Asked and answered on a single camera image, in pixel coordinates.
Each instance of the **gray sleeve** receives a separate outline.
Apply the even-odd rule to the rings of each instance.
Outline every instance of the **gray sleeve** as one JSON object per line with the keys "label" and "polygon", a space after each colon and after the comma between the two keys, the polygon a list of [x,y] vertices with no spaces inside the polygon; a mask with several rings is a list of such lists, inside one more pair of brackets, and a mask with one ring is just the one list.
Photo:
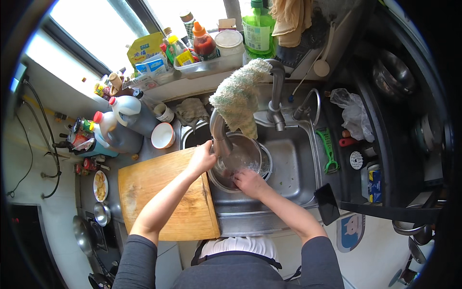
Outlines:
{"label": "gray sleeve", "polygon": [[315,237],[303,245],[300,284],[307,288],[344,288],[337,255],[329,238]]}
{"label": "gray sleeve", "polygon": [[129,235],[123,248],[113,289],[155,289],[157,247],[139,235]]}

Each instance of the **dish rag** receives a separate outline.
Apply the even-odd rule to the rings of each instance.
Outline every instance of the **dish rag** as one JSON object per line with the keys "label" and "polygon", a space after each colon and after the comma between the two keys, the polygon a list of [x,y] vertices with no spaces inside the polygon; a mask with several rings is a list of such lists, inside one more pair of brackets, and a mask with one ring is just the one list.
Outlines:
{"label": "dish rag", "polygon": [[273,0],[271,15],[276,20],[272,36],[279,46],[296,47],[305,29],[311,27],[312,0]]}
{"label": "dish rag", "polygon": [[223,117],[231,131],[256,139],[257,125],[254,112],[258,110],[256,84],[273,67],[263,59],[253,59],[225,79],[210,97],[210,103]]}
{"label": "dish rag", "polygon": [[208,122],[210,116],[204,108],[203,103],[198,98],[187,98],[176,107],[176,116],[183,126],[193,128],[196,131],[196,124],[199,120]]}

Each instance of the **ceramic bowl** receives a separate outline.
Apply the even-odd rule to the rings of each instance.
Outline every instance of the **ceramic bowl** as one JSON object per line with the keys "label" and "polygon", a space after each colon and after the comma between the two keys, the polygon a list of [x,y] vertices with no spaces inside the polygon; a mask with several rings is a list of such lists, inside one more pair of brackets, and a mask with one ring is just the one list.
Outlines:
{"label": "ceramic bowl", "polygon": [[175,142],[175,131],[170,123],[160,123],[152,131],[151,143],[155,148],[169,148]]}

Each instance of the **wooden cutting board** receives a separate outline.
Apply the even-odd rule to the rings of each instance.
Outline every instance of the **wooden cutting board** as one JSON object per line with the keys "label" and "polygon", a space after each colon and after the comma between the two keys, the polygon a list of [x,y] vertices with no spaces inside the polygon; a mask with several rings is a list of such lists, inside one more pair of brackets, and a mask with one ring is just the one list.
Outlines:
{"label": "wooden cutting board", "polygon": [[[195,149],[187,148],[119,169],[119,196],[127,232],[148,201],[187,167]],[[219,236],[207,173],[204,173],[186,191],[160,231],[159,240],[203,240]]]}

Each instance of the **green and white towel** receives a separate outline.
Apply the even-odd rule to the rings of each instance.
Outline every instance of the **green and white towel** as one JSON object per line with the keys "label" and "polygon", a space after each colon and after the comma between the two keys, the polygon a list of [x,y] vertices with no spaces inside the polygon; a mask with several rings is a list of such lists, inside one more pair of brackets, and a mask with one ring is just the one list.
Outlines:
{"label": "green and white towel", "polygon": [[273,68],[263,59],[253,59],[225,79],[209,99],[231,131],[241,129],[250,138],[257,139],[254,112],[258,110],[257,82],[269,75]]}

